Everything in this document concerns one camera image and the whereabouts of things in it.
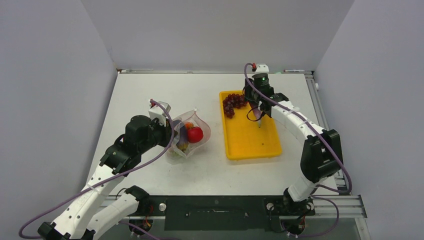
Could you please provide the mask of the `orange pumpkin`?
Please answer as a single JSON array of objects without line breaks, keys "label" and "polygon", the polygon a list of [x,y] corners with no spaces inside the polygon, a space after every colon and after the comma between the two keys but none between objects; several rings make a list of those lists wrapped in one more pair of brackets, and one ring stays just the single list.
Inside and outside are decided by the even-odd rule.
[{"label": "orange pumpkin", "polygon": [[184,126],[185,126],[185,128],[187,129],[187,130],[190,130],[190,129],[192,129],[192,128],[194,128],[195,126],[194,126],[194,124],[192,123],[192,122],[186,122],[185,124],[184,124]]}]

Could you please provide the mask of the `clear pink-dotted zip bag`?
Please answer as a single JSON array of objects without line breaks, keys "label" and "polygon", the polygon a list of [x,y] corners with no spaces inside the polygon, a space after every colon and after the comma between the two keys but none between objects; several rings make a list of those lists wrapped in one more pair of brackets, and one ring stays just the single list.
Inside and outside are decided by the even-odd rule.
[{"label": "clear pink-dotted zip bag", "polygon": [[[194,127],[200,127],[203,131],[203,139],[198,143],[189,143],[188,147],[185,151],[181,151],[177,148],[176,143],[178,142],[178,132],[176,127],[176,120],[181,120],[184,124],[187,122],[191,122],[194,124]],[[180,114],[179,116],[175,117],[172,120],[172,123],[174,125],[173,131],[174,131],[174,138],[171,143],[171,147],[167,150],[166,156],[171,160],[179,160],[184,159],[187,160],[191,156],[193,156],[196,152],[199,151],[201,147],[203,147],[210,139],[211,137],[211,128],[210,126],[199,117],[198,115],[198,109],[195,107],[194,109],[187,111],[185,113]]]}]

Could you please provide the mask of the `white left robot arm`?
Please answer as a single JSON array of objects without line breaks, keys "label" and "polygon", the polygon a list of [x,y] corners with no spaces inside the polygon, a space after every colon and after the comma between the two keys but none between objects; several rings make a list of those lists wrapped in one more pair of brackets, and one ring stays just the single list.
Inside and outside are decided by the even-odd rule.
[{"label": "white left robot arm", "polygon": [[44,222],[37,232],[43,240],[97,240],[124,216],[148,211],[147,193],[133,186],[118,206],[98,208],[110,192],[135,170],[142,154],[161,146],[168,149],[175,136],[175,123],[165,118],[133,116],[125,132],[109,146],[90,180],[70,205],[52,222]]}]

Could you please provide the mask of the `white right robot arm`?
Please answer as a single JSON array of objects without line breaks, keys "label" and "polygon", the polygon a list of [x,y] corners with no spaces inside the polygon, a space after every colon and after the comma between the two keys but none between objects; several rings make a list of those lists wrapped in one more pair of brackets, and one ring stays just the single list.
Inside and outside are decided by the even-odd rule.
[{"label": "white right robot arm", "polygon": [[259,111],[282,124],[302,145],[300,177],[284,192],[282,207],[289,214],[297,213],[323,181],[343,165],[341,140],[337,131],[326,130],[313,123],[287,96],[277,93],[269,84],[267,73],[245,79],[245,99]]}]

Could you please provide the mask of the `red tomato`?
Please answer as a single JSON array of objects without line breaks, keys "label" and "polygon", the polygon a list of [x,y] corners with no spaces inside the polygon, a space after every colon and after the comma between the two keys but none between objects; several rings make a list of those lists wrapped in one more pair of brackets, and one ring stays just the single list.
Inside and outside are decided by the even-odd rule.
[{"label": "red tomato", "polygon": [[203,139],[204,133],[200,127],[195,126],[187,131],[187,137],[189,143],[196,144]]}]

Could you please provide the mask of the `slim purple eggplant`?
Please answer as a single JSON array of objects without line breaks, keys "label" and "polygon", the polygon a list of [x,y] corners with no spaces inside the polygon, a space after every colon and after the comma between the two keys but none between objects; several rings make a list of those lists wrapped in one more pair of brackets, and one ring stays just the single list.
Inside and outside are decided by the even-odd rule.
[{"label": "slim purple eggplant", "polygon": [[260,128],[262,124],[262,111],[260,110],[259,106],[255,106],[252,110],[254,121],[257,123],[257,126]]}]

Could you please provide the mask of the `large purple eggplant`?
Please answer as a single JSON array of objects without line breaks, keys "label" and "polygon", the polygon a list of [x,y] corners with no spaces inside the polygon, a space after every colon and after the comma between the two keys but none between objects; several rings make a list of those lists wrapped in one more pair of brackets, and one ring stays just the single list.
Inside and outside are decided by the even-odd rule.
[{"label": "large purple eggplant", "polygon": [[175,123],[178,137],[176,147],[182,152],[184,152],[189,145],[188,130],[186,129],[185,124],[181,120],[178,119],[175,121]]}]

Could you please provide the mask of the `dark red grape bunch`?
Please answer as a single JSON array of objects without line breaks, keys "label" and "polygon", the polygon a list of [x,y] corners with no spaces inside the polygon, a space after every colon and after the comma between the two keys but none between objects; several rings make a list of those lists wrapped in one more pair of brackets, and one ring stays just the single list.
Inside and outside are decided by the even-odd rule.
[{"label": "dark red grape bunch", "polygon": [[247,100],[243,94],[231,93],[222,101],[224,116],[232,119],[236,109],[241,109],[247,105]]}]

